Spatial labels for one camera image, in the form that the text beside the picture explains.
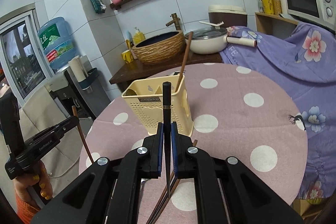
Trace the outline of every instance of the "faucet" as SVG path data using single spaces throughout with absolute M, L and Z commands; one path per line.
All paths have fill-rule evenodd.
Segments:
M 177 17 L 177 14 L 171 14 L 171 16 L 173 18 L 173 20 L 169 21 L 166 26 L 169 27 L 170 25 L 172 25 L 173 23 L 175 24 L 175 28 L 177 31 L 181 31 L 181 25 L 180 25 L 180 18 Z

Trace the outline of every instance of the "hand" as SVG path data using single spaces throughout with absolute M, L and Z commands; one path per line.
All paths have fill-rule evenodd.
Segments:
M 36 174 L 23 174 L 13 180 L 16 194 L 21 200 L 33 207 L 38 206 L 28 193 L 27 188 L 29 186 L 33 186 L 36 183 L 39 183 L 41 187 L 41 196 L 43 196 L 45 199 L 50 199 L 53 196 L 53 187 L 51 186 L 47 170 L 41 160 L 39 161 L 39 165 L 41 170 L 40 176 Z

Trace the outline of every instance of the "yellow soap bottle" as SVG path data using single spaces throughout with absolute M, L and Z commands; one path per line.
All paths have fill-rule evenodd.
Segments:
M 139 31 L 138 27 L 135 27 L 135 35 L 133 36 L 133 42 L 134 42 L 134 45 L 137 45 L 139 44 L 140 42 L 144 41 L 146 38 L 145 38 L 145 35 Z

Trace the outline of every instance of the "microwave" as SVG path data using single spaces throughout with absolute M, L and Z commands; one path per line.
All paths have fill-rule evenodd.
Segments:
M 336 0 L 287 0 L 288 13 L 335 31 Z

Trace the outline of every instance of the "round table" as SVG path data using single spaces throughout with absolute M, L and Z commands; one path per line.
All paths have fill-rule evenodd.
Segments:
M 175 68 L 154 76 L 172 75 Z M 307 134 L 288 115 L 298 109 L 286 92 L 269 78 L 248 68 L 205 63 L 185 67 L 194 131 L 192 140 L 212 157 L 237 157 L 288 204 L 295 199 L 305 172 Z M 124 157 L 140 147 L 148 132 L 123 98 L 116 98 L 99 115 L 86 141 L 94 160 Z M 91 162 L 82 149 L 79 173 Z M 143 186 L 139 224 L 146 223 L 166 183 L 162 177 Z M 193 179 L 181 180 L 157 221 L 197 223 Z

